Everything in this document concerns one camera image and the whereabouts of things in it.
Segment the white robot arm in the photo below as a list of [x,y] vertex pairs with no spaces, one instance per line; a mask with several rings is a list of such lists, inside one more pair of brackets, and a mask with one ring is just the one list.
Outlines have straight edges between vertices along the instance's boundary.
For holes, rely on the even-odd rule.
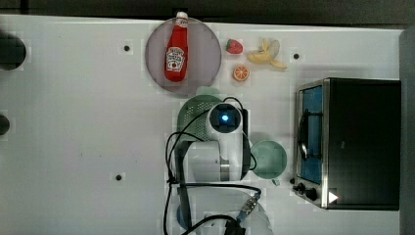
[[167,155],[177,185],[177,223],[189,235],[274,235],[251,166],[246,111],[219,102],[180,124]]

